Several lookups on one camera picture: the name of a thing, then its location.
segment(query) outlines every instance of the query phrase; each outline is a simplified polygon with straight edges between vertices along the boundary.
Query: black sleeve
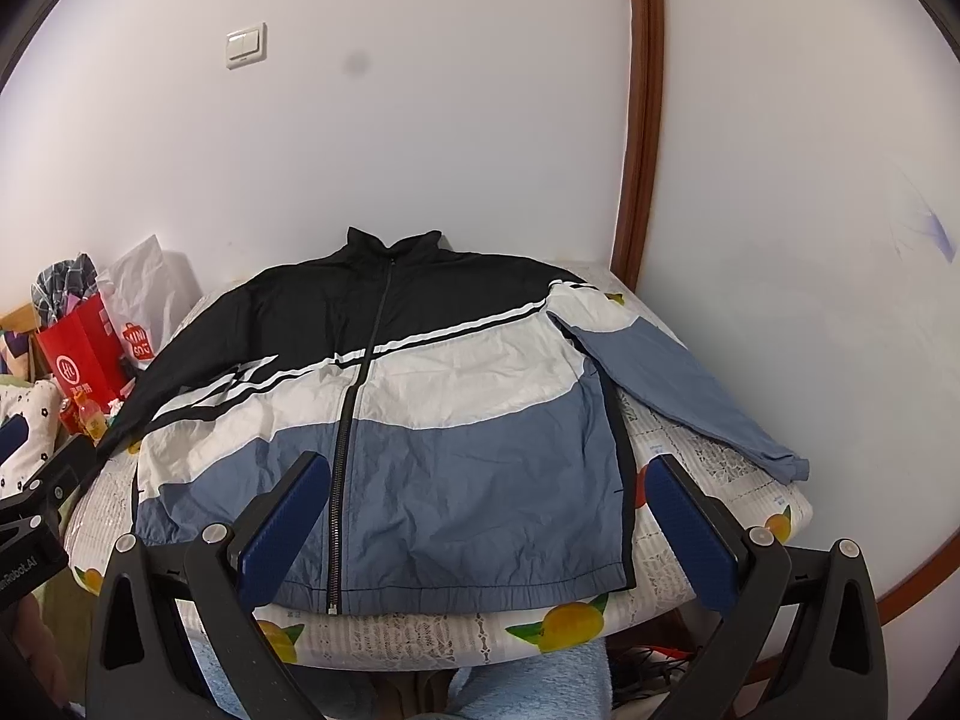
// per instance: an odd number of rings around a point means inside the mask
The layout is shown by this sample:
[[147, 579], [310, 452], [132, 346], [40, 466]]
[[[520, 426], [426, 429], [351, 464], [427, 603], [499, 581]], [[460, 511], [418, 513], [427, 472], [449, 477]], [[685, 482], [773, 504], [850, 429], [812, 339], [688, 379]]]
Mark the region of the black sleeve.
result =
[[136, 382], [99, 445], [106, 459], [128, 445], [181, 388], [195, 388], [250, 358], [253, 298], [250, 285], [223, 295], [157, 355]]

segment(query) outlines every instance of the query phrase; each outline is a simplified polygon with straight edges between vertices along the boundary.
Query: jacket sleeve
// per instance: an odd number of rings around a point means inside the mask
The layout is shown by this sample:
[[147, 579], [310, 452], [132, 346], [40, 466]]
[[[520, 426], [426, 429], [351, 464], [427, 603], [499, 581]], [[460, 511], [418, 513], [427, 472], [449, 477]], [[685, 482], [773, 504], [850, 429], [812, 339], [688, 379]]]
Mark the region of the jacket sleeve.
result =
[[251, 291], [238, 287], [219, 298], [160, 351], [136, 381], [97, 453], [107, 458], [146, 427], [181, 388], [192, 389], [250, 360]]
[[551, 288], [546, 309], [641, 403], [733, 447], [779, 482], [808, 478], [809, 461], [771, 439], [685, 346], [633, 310], [568, 283]]

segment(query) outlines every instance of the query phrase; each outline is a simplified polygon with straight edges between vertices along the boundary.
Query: human hand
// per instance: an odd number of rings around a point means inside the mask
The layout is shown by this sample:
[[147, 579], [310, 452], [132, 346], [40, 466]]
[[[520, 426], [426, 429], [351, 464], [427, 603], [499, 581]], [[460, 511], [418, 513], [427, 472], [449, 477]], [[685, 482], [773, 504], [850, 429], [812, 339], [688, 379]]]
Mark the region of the human hand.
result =
[[56, 654], [54, 635], [40, 617], [40, 604], [30, 593], [17, 607], [11, 638], [47, 695], [58, 707], [65, 707], [69, 697], [64, 664]]

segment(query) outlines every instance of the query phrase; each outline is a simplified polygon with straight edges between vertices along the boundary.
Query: white fabric with black flowers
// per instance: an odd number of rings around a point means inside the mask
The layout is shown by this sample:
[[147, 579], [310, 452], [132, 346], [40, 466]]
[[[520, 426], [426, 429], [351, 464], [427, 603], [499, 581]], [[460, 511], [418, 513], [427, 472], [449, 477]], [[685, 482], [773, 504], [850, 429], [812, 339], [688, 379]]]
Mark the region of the white fabric with black flowers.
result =
[[19, 493], [24, 483], [53, 454], [59, 404], [64, 396], [51, 381], [33, 386], [0, 386], [0, 424], [20, 413], [27, 420], [27, 440], [0, 464], [0, 498]]

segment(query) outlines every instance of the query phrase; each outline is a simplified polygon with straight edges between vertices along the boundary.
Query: light blue pants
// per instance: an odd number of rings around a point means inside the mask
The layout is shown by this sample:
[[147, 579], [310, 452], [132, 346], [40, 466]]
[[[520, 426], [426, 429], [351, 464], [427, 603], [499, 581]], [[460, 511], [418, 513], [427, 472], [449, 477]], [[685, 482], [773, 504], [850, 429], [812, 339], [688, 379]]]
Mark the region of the light blue pants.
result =
[[[213, 650], [191, 640], [217, 703], [247, 717]], [[376, 720], [376, 693], [366, 674], [310, 669], [301, 687], [327, 717]], [[462, 668], [450, 683], [448, 712], [418, 720], [606, 720], [611, 713], [610, 669], [603, 640], [549, 655]]]

